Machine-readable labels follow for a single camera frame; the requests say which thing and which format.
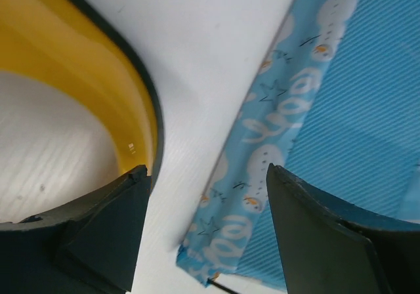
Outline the black tent pole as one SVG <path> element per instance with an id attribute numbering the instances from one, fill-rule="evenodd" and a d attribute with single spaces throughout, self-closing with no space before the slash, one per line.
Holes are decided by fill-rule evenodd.
<path id="1" fill-rule="evenodd" d="M 228 294 L 239 294 L 237 291 L 234 291 L 234 290 L 232 290 L 232 289 L 230 289 L 230 288 L 228 288 L 228 287 L 226 287 L 226 286 L 224 286 L 224 285 L 216 282 L 215 280 L 208 279 L 207 280 L 207 283 L 209 285 L 212 285 L 212 286 L 220 289 L 221 291 L 224 291 L 225 293 L 228 293 Z"/>

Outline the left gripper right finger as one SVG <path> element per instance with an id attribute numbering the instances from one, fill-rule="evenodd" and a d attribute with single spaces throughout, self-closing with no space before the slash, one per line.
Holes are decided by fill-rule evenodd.
<path id="1" fill-rule="evenodd" d="M 419 225 L 357 207 L 279 165 L 266 177 L 288 293 L 418 293 Z"/>

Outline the blue snowman pet tent fabric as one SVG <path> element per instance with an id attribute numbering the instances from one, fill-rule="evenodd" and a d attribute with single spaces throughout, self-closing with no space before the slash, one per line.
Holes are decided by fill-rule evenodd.
<path id="1" fill-rule="evenodd" d="M 178 250 L 286 288 L 266 189 L 281 165 L 359 207 L 419 222 L 419 0 L 293 0 Z"/>

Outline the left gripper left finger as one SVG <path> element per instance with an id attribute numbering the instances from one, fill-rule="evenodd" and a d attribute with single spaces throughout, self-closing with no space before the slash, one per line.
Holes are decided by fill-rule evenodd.
<path id="1" fill-rule="evenodd" d="M 139 165 L 60 207 L 4 222 L 1 292 L 130 292 L 151 187 Z"/>

